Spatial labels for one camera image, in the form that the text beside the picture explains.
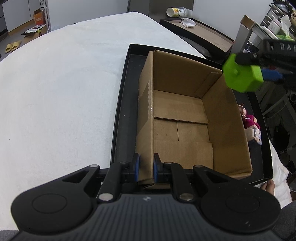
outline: plastic bottle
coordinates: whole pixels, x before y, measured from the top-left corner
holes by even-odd
[[[281,30],[281,23],[274,18],[268,26],[268,29],[274,34],[277,35],[278,32]]]
[[[169,7],[166,13],[169,17],[192,18],[193,16],[193,11],[184,7]]]

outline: green block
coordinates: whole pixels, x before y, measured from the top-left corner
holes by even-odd
[[[223,65],[223,73],[227,86],[238,92],[254,92],[263,83],[261,68],[256,65],[238,65],[236,54],[231,54]]]

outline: white face mask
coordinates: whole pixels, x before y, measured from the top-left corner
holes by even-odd
[[[185,28],[192,28],[196,25],[196,23],[190,18],[182,18],[180,24],[182,24]]]

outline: ribbed gray surface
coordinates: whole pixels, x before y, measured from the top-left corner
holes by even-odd
[[[180,240],[280,240],[271,231],[239,236],[208,224],[192,204],[181,204],[172,195],[124,194],[119,201],[102,204],[82,226],[55,236],[19,233],[13,241],[180,241]]]

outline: pair of slippers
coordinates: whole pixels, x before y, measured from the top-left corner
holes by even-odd
[[[12,44],[8,44],[6,46],[5,53],[8,53],[10,51],[14,51],[14,50],[18,49],[21,43],[22,43],[22,41],[19,40],[19,41],[12,43]]]

